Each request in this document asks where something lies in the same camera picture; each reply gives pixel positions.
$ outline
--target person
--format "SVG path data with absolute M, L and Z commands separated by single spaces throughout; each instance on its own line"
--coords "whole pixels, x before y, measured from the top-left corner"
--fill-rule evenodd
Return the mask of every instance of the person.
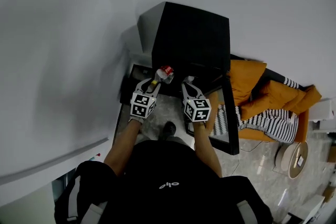
M 272 223 L 268 207 L 246 177 L 222 178 L 204 122 L 193 123 L 194 150 L 175 137 L 172 122 L 157 141 L 138 136 L 142 122 L 132 117 L 103 163 L 78 166 L 55 203 L 56 223 Z M 242 201 L 249 204 L 247 213 L 238 206 Z M 251 209 L 252 222 L 246 222 Z

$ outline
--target marble floor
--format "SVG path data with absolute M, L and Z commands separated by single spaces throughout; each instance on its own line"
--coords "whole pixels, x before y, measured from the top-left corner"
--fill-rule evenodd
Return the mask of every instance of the marble floor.
M 194 139 L 185 133 L 180 99 L 160 94 L 157 98 L 157 106 L 143 124 L 141 132 L 155 140 L 164 123 L 172 121 L 177 128 L 176 136 L 181 137 L 193 148 Z M 126 126 L 129 113 L 130 107 L 123 105 L 117 136 Z M 331 140 L 326 134 L 314 134 L 310 126 L 307 142 L 308 160 L 296 179 L 290 179 L 275 169 L 275 155 L 280 146 L 278 142 L 260 143 L 241 139 L 239 155 L 231 156 L 219 150 L 215 151 L 222 166 L 223 176 L 233 174 L 248 177 L 271 209 L 275 221 L 280 222 L 288 211 L 293 212 L 314 194 L 322 194 L 332 174 L 334 165 L 326 162 Z

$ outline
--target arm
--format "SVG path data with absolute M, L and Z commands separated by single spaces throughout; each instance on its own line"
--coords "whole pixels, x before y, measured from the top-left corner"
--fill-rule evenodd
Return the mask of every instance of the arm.
M 139 121 L 131 120 L 122 134 L 117 137 L 104 160 L 104 163 L 110 166 L 117 176 L 121 176 L 124 172 L 132 154 L 140 127 L 141 123 Z
M 193 122 L 196 156 L 209 166 L 219 177 L 222 177 L 222 168 L 214 148 L 211 146 L 209 132 L 203 122 Z

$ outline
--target black shoe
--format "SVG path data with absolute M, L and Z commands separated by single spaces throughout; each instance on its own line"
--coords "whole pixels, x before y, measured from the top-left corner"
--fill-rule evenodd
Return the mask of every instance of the black shoe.
M 159 140 L 166 140 L 168 136 L 174 136 L 176 132 L 176 126 L 171 121 L 166 122 L 163 127 L 162 133 L 159 135 Z

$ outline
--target tile floor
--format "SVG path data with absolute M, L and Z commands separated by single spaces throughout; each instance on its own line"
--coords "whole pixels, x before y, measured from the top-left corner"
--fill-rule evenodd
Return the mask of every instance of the tile floor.
M 164 123 L 172 121 L 177 128 L 176 136 L 181 137 L 193 147 L 193 138 L 185 133 L 180 99 L 159 94 L 157 104 L 153 113 L 143 124 L 142 133 L 155 140 Z M 129 113 L 130 107 L 124 105 L 117 136 L 126 126 Z M 259 141 L 241 139 L 239 141 L 241 150 L 251 151 L 258 146 L 250 153 L 240 151 L 240 154 L 236 156 L 216 150 L 223 176 L 234 174 L 248 177 L 263 201 L 271 209 L 276 222 L 280 222 L 288 211 L 295 210 L 312 195 L 322 194 L 332 174 L 334 165 L 326 162 L 331 140 L 325 134 L 313 134 L 311 127 L 309 130 L 308 160 L 296 179 L 290 179 L 276 172 L 274 159 L 279 147 L 278 142 L 263 142 L 258 145 Z

